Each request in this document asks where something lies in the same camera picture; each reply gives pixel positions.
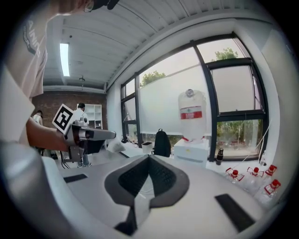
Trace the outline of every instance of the plastic bottle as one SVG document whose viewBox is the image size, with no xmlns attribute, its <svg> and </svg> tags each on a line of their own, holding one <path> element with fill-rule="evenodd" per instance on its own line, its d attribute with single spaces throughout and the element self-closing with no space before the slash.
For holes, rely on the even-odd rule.
<svg viewBox="0 0 299 239">
<path fill-rule="evenodd" d="M 232 173 L 228 173 L 226 178 L 233 184 L 239 185 L 239 182 L 244 178 L 244 175 L 239 174 L 238 170 L 233 170 Z"/>
<path fill-rule="evenodd" d="M 269 184 L 272 182 L 272 176 L 273 176 L 273 173 L 276 171 L 277 167 L 274 166 L 274 165 L 270 165 L 270 167 L 265 171 L 263 177 L 262 177 L 262 183 L 263 185 L 265 184 Z"/>
<path fill-rule="evenodd" d="M 269 208 L 272 199 L 276 196 L 277 188 L 280 186 L 280 182 L 277 179 L 274 179 L 272 183 L 261 188 L 254 197 L 265 207 Z"/>
<path fill-rule="evenodd" d="M 247 169 L 247 173 L 243 180 L 243 188 L 251 195 L 255 195 L 261 184 L 263 183 L 262 177 L 264 175 L 263 171 L 259 171 L 259 168 L 255 167 L 253 170 L 251 167 Z"/>
<path fill-rule="evenodd" d="M 181 130 L 187 141 L 201 140 L 206 132 L 206 99 L 201 91 L 187 90 L 178 96 Z"/>
<path fill-rule="evenodd" d="M 263 152 L 261 157 L 260 165 L 263 166 L 266 163 L 266 150 Z"/>
</svg>

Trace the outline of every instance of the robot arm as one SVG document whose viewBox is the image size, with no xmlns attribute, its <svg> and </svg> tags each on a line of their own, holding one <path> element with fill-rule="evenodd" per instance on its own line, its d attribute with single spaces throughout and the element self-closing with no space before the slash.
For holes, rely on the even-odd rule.
<svg viewBox="0 0 299 239">
<path fill-rule="evenodd" d="M 100 150 L 102 146 L 100 141 L 116 137 L 116 132 L 114 131 L 85 127 L 81 115 L 76 115 L 76 112 L 64 104 L 60 106 L 52 123 L 64 134 L 66 144 L 69 148 L 69 161 L 71 162 L 81 161 L 84 150 L 88 151 L 88 141 L 99 141 L 96 147 Z"/>
</svg>

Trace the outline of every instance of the white box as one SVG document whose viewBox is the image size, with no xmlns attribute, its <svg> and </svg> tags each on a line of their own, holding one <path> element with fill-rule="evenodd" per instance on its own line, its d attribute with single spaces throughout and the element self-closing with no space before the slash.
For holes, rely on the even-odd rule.
<svg viewBox="0 0 299 239">
<path fill-rule="evenodd" d="M 186 160 L 206 167 L 209 151 L 209 140 L 203 139 L 201 142 L 185 142 L 181 139 L 174 145 L 174 159 Z"/>
<path fill-rule="evenodd" d="M 151 152 L 153 151 L 153 143 L 151 142 L 145 142 L 142 144 L 142 151 L 146 155 L 151 155 Z"/>
</svg>

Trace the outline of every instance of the ceiling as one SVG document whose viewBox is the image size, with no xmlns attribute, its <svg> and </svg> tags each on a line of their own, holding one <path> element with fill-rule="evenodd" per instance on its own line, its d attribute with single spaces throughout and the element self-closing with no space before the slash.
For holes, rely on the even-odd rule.
<svg viewBox="0 0 299 239">
<path fill-rule="evenodd" d="M 227 9 L 260 12 L 251 0 L 120 0 L 113 10 L 59 16 L 47 28 L 44 85 L 106 89 L 126 59 L 159 32 L 187 18 Z M 70 77 L 63 77 L 59 43 L 68 42 Z"/>
</svg>

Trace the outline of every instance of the fluorescent light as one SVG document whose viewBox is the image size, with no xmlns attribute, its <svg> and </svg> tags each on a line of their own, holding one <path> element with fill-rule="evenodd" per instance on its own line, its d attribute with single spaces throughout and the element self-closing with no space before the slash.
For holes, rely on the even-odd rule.
<svg viewBox="0 0 299 239">
<path fill-rule="evenodd" d="M 60 62 L 64 76 L 69 77 L 69 44 L 67 43 L 60 43 Z"/>
</svg>

